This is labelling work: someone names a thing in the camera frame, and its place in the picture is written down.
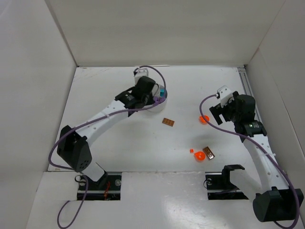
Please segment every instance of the white tabletop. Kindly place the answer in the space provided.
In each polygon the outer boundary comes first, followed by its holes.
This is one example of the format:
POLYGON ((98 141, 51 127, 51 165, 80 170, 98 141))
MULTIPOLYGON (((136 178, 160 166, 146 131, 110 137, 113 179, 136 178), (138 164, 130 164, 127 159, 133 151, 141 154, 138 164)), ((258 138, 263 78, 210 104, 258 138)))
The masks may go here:
MULTIPOLYGON (((96 161, 106 171, 221 171, 224 165, 241 164, 255 171, 249 153, 240 139, 199 122, 199 103, 227 85, 244 93, 237 68, 216 66, 167 66, 158 68, 166 79, 168 101, 160 113, 138 112, 116 124, 91 147, 96 161), (162 124, 163 118, 174 126, 162 124), (209 146, 215 154, 211 161, 199 163, 189 153, 209 146)), ((82 124, 116 95, 134 85, 134 67, 77 68, 61 121, 61 128, 82 124)), ((153 70, 149 76, 161 83, 153 70)), ((219 103, 215 98, 203 105, 203 111, 216 123, 209 108, 219 103)), ((233 123, 223 123, 234 130, 233 123)), ((56 154, 55 164, 67 166, 56 154)), ((58 171, 49 166, 49 171, 58 171)))
MULTIPOLYGON (((74 172, 45 172, 27 229, 67 226, 80 201, 74 172)), ((204 172, 123 173, 120 201, 85 201, 69 229, 278 229, 261 223, 248 200, 208 200, 204 172)), ((304 229, 299 219, 295 229, 304 229)))

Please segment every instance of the orange ring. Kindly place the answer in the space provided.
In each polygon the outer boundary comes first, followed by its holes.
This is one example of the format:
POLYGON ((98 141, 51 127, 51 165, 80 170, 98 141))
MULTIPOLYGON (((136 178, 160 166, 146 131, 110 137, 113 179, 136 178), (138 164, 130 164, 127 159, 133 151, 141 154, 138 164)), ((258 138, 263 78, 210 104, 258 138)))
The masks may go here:
MULTIPOLYGON (((206 120, 208 120, 208 121, 210 120, 209 116, 205 115, 204 117, 205 117, 206 120)), ((206 124, 206 121, 203 119, 202 116, 200 116, 199 119, 200 119, 200 121, 201 121, 203 124, 206 124)))
POLYGON ((199 161, 205 160, 205 153, 202 151, 198 151, 197 153, 194 154, 194 156, 199 161))

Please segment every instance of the brown rectangular object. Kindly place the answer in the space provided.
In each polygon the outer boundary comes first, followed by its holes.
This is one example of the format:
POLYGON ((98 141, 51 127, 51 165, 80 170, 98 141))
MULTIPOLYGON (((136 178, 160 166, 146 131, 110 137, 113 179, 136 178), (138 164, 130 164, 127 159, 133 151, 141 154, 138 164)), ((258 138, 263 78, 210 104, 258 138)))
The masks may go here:
POLYGON ((170 125, 170 126, 173 126, 173 124, 175 123, 175 121, 173 120, 170 120, 168 118, 164 118, 162 123, 166 124, 166 125, 170 125))
POLYGON ((215 157, 209 147, 204 148, 203 151, 207 155, 209 160, 212 160, 215 157))

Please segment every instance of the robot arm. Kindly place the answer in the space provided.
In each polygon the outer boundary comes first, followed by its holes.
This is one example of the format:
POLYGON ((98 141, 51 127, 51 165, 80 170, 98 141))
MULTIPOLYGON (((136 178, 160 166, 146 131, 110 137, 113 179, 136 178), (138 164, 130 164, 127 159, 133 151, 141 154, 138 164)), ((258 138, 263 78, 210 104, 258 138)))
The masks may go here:
MULTIPOLYGON (((87 123, 104 116, 106 118, 74 131, 57 148, 58 155, 75 172, 85 174, 98 187, 104 184, 107 172, 92 158, 90 146, 117 122, 128 118, 138 109, 153 105, 154 95, 158 94, 159 85, 148 77, 147 69, 140 69, 134 74, 136 85, 117 95, 105 109, 89 119, 87 123)), ((70 126, 65 126, 61 130, 61 136, 71 129, 70 126)))
MULTIPOLYGON (((236 133, 249 136, 261 144, 276 161, 263 124, 254 119, 255 99, 249 95, 239 95, 238 92, 232 93, 226 86, 218 89, 217 95, 220 103, 210 108, 217 123, 222 123, 220 115, 226 122, 232 121, 236 133)), ((241 141, 251 155, 261 184, 252 179, 241 165, 225 166, 218 181, 224 186, 239 188, 253 202, 259 221, 293 220, 296 215, 295 201, 287 181, 259 147, 242 137, 241 141)), ((303 193, 300 189, 296 189, 296 192, 301 205, 303 193)))

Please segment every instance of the white wall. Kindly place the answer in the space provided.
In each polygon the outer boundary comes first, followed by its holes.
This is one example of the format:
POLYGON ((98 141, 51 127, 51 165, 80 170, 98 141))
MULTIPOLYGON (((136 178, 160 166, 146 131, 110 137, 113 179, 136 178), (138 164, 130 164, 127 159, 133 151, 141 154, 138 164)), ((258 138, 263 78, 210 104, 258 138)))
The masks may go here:
MULTIPOLYGON (((247 66, 270 144, 305 193, 305 1, 287 0, 247 66)), ((302 206, 305 219, 305 204, 302 206)))
POLYGON ((78 65, 249 63, 285 0, 47 0, 78 65))
POLYGON ((26 227, 75 63, 44 0, 0 2, 0 227, 26 227))

